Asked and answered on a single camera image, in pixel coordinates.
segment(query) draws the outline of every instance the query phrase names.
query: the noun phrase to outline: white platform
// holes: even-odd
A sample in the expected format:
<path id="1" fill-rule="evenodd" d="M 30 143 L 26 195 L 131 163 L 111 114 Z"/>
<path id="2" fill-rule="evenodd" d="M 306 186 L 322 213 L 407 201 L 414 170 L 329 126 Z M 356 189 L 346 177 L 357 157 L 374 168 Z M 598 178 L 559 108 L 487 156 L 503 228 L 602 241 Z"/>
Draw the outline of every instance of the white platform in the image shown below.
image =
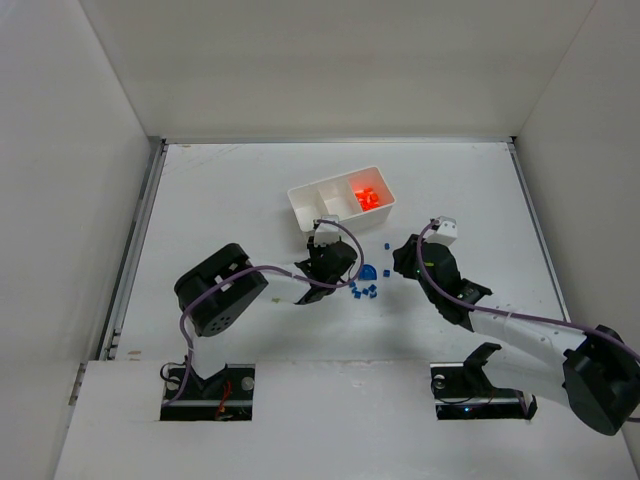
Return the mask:
<path id="1" fill-rule="evenodd" d="M 636 478 L 621 435 L 596 434 L 551 402 L 531 425 L 437 422 L 428 361 L 460 361 L 487 338 L 449 325 L 395 273 L 376 282 L 376 299 L 339 291 L 308 307 L 254 302 L 218 352 L 257 363 L 252 422 L 157 421 L 159 367 L 185 353 L 175 281 L 229 242 L 255 259 L 304 259 L 287 190 L 368 165 L 396 196 L 387 222 L 358 235 L 380 274 L 392 268 L 385 242 L 397 248 L 447 215 L 458 221 L 464 276 L 560 318 L 506 144 L 171 146 L 120 361 L 89 368 L 58 480 Z"/>
<path id="2" fill-rule="evenodd" d="M 56 480 L 635 479 L 621 435 L 540 402 L 438 422 L 428 364 L 264 362 L 251 422 L 158 422 L 162 362 L 89 365 Z"/>
<path id="3" fill-rule="evenodd" d="M 392 250 L 439 215 L 458 220 L 453 252 L 464 276 L 528 311 L 560 318 L 506 144 L 173 145 L 117 358 L 182 358 L 175 281 L 229 242 L 260 261 L 305 259 L 287 190 L 369 165 L 380 167 L 396 196 L 387 222 L 358 234 L 378 269 L 378 297 L 354 300 L 343 289 L 294 307 L 263 295 L 225 333 L 221 354 L 229 361 L 465 358 L 486 338 L 444 321 L 417 282 L 395 273 L 381 278 L 392 268 Z"/>

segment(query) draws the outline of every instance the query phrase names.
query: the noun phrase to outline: cable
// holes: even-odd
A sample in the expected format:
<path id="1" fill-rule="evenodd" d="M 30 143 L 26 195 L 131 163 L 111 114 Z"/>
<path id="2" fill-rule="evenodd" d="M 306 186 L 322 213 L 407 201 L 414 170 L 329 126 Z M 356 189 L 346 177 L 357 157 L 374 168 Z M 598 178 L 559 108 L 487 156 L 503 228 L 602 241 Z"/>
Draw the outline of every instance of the cable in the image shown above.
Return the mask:
<path id="1" fill-rule="evenodd" d="M 435 379 L 432 379 L 431 380 L 431 393 L 433 393 L 433 398 L 435 400 L 438 400 L 439 402 L 444 403 L 445 405 L 461 405 L 463 403 L 467 403 L 469 400 L 473 400 L 477 396 L 477 395 L 473 395 L 473 396 L 471 396 L 471 397 L 469 397 L 469 398 L 467 398 L 465 400 L 458 400 L 457 402 L 449 402 L 449 401 L 444 400 L 444 399 L 442 399 L 442 398 L 440 398 L 440 397 L 438 397 L 436 395 L 437 388 L 435 388 L 434 382 L 435 382 Z M 495 389 L 491 390 L 491 396 L 489 397 L 489 400 L 487 400 L 485 403 L 483 403 L 481 405 L 476 405 L 476 407 L 484 407 L 485 405 L 489 405 L 491 403 L 491 401 L 493 400 L 493 397 L 495 397 L 495 395 L 496 395 Z"/>
<path id="2" fill-rule="evenodd" d="M 193 302 L 191 302 L 189 305 L 187 305 L 187 307 L 182 312 L 182 315 L 180 316 L 180 333 L 182 333 L 182 336 L 184 337 L 185 341 L 187 342 L 187 359 L 185 361 L 184 375 L 182 377 L 182 382 L 180 382 L 180 388 L 178 389 L 178 392 L 174 395 L 174 397 L 172 399 L 167 400 L 166 402 L 164 402 L 162 404 L 163 407 L 168 407 L 169 405 L 171 405 L 173 402 L 177 401 L 182 396 L 182 394 L 184 393 L 184 389 L 187 386 L 187 379 L 191 375 L 191 368 L 192 368 L 192 363 L 193 363 L 193 340 L 189 336 L 189 333 L 187 332 L 187 329 L 186 329 L 186 326 L 185 326 L 187 318 L 191 315 L 191 312 L 193 312 L 194 308 L 196 308 L 198 305 L 200 305 L 202 302 L 204 302 L 210 295 L 214 294 L 215 292 L 220 290 L 225 285 L 228 285 L 228 284 L 230 284 L 232 282 L 235 282 L 239 278 L 242 278 L 245 275 L 249 275 L 250 273 L 253 273 L 253 272 L 265 272 L 265 271 L 266 272 L 274 272 L 274 273 L 277 273 L 277 274 L 280 274 L 280 275 L 284 275 L 286 277 L 291 277 L 294 280 L 299 280 L 301 282 L 306 282 L 306 283 L 309 283 L 311 285 L 315 285 L 317 287 L 331 288 L 331 289 L 338 289 L 338 288 L 348 287 L 351 282 L 354 282 L 354 281 L 356 281 L 358 279 L 358 277 L 360 276 L 360 272 L 362 271 L 362 267 L 364 267 L 364 251 L 362 250 L 362 245 L 360 245 L 360 242 L 358 242 L 358 239 L 355 237 L 355 235 L 353 233 L 351 233 L 351 231 L 349 229 L 347 229 L 346 227 L 340 225 L 337 222 L 332 222 L 330 220 L 322 220 L 322 219 L 316 220 L 316 221 L 318 223 L 326 223 L 327 225 L 333 225 L 334 227 L 339 228 L 344 233 L 346 233 L 347 236 L 349 236 L 349 238 L 351 238 L 351 240 L 355 244 L 356 248 L 358 249 L 358 255 L 360 256 L 360 266 L 358 267 L 358 270 L 353 275 L 353 277 L 347 279 L 347 281 L 344 282 L 344 283 L 337 283 L 335 285 L 332 285 L 330 283 L 318 282 L 317 280 L 312 280 L 311 278 L 307 278 L 307 277 L 304 277 L 302 275 L 295 275 L 295 274 L 285 270 L 284 268 L 276 267 L 274 265 L 260 265 L 260 266 L 257 266 L 257 267 L 247 268 L 246 270 L 242 270 L 242 271 L 240 271 L 238 273 L 235 273 L 235 274 L 231 275 L 230 277 L 225 278 L 222 282 L 220 282 L 220 283 L 214 285 L 213 287 L 211 287 L 209 290 L 204 292 L 202 295 L 200 295 L 198 298 L 196 298 Z"/>
<path id="3" fill-rule="evenodd" d="M 167 377 L 164 374 L 164 369 L 165 369 L 165 367 L 167 367 L 167 365 L 175 365 L 176 367 L 183 367 L 184 363 L 167 362 L 163 366 L 160 367 L 160 378 L 161 379 L 163 379 L 167 383 L 173 383 L 175 385 L 180 385 L 179 381 L 173 380 L 173 379 L 171 379 L 170 377 Z"/>
<path id="4" fill-rule="evenodd" d="M 223 393 L 222 393 L 222 398 L 220 399 L 220 405 L 218 405 L 218 409 L 216 410 L 216 413 L 213 416 L 215 420 L 217 420 L 218 417 L 220 416 L 220 413 L 224 408 L 224 402 L 226 402 L 229 396 L 231 395 L 231 382 L 229 380 L 227 380 L 227 383 L 225 383 L 224 386 L 222 387 L 222 392 Z"/>
<path id="5" fill-rule="evenodd" d="M 520 320 L 527 320 L 530 322 L 538 322 L 538 323 L 546 323 L 549 325 L 556 325 L 558 327 L 562 327 L 562 328 L 569 328 L 572 330 L 578 330 L 581 332 L 584 332 L 586 334 L 589 335 L 593 335 L 595 337 L 599 337 L 602 338 L 603 340 L 611 343 L 612 345 L 615 345 L 616 347 L 618 347 L 620 350 L 622 350 L 623 352 L 625 352 L 628 355 L 631 355 L 637 362 L 640 362 L 640 355 L 637 354 L 631 347 L 629 347 L 628 345 L 625 345 L 624 343 L 622 343 L 620 340 L 618 340 L 617 338 L 614 338 L 610 335 L 607 335 L 606 333 L 603 333 L 599 330 L 596 330 L 595 328 L 591 328 L 591 327 L 583 327 L 581 325 L 576 325 L 574 323 L 566 323 L 563 322 L 561 320 L 554 320 L 551 318 L 546 318 L 546 317 L 538 317 L 536 315 L 529 315 L 527 313 L 518 313 L 518 312 L 507 312 L 505 310 L 500 310 L 497 308 L 489 308 L 489 307 L 482 307 L 479 305 L 473 305 L 472 303 L 467 303 L 467 302 L 463 302 L 462 300 L 457 299 L 456 297 L 449 295 L 447 292 L 445 292 L 440 285 L 438 285 L 429 275 L 429 272 L 427 271 L 427 268 L 424 264 L 424 259 L 422 257 L 422 242 L 424 242 L 424 236 L 425 234 L 433 229 L 433 227 L 435 227 L 436 225 L 439 225 L 439 220 L 432 220 L 431 223 L 429 225 L 427 225 L 426 227 L 424 227 L 422 229 L 422 231 L 420 232 L 420 235 L 418 236 L 418 242 L 416 244 L 416 253 L 417 253 L 417 257 L 418 257 L 418 269 L 420 270 L 420 274 L 422 275 L 422 278 L 424 278 L 427 282 L 429 282 L 429 285 L 431 285 L 431 287 L 433 287 L 433 289 L 438 292 L 438 294 L 440 294 L 442 297 L 446 298 L 447 300 L 449 300 L 450 302 L 455 303 L 456 305 L 460 305 L 461 307 L 467 308 L 469 310 L 477 310 L 479 312 L 485 312 L 485 313 L 491 313 L 492 315 L 500 315 L 503 317 L 507 317 L 510 316 L 511 318 L 517 318 Z M 632 422 L 632 423 L 640 423 L 640 418 L 628 418 L 627 422 Z"/>

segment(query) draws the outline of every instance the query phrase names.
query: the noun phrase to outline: white plastic tray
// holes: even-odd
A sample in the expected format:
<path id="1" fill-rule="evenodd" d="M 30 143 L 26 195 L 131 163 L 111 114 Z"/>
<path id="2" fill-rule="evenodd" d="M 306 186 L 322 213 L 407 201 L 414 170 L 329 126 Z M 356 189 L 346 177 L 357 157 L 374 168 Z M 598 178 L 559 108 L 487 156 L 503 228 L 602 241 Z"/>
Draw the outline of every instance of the white plastic tray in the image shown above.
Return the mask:
<path id="1" fill-rule="evenodd" d="M 373 188 L 379 207 L 363 211 L 354 192 Z M 326 178 L 288 192 L 300 230 L 313 232 L 313 221 L 323 215 L 338 215 L 340 223 L 352 231 L 384 222 L 396 202 L 378 167 Z"/>

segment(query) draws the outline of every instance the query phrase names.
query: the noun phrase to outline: red wire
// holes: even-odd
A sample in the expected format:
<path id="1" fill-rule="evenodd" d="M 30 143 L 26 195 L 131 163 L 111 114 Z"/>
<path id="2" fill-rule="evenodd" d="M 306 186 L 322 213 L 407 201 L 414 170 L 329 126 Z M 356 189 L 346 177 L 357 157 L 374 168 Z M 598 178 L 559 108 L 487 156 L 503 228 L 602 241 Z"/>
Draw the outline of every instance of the red wire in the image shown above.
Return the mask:
<path id="1" fill-rule="evenodd" d="M 227 383 L 225 383 L 224 386 L 222 387 L 222 399 L 220 400 L 220 405 L 218 405 L 218 409 L 216 410 L 216 413 L 213 416 L 214 419 L 216 420 L 218 419 L 218 416 L 220 415 L 220 413 L 222 412 L 222 409 L 224 408 L 224 402 L 227 401 L 230 395 L 231 395 L 231 382 L 227 380 Z"/>

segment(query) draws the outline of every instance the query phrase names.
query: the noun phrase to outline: small blue piece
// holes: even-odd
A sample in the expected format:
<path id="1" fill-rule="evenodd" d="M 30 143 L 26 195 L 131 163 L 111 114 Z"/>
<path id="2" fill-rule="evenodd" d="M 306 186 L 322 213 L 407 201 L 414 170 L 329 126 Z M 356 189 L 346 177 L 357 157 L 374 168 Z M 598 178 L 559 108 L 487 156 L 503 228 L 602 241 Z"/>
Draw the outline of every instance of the small blue piece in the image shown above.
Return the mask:
<path id="1" fill-rule="evenodd" d="M 376 269 L 373 268 L 373 265 L 369 265 L 365 263 L 362 266 L 362 271 L 360 275 L 358 275 L 358 280 L 377 280 L 378 274 L 376 273 Z"/>

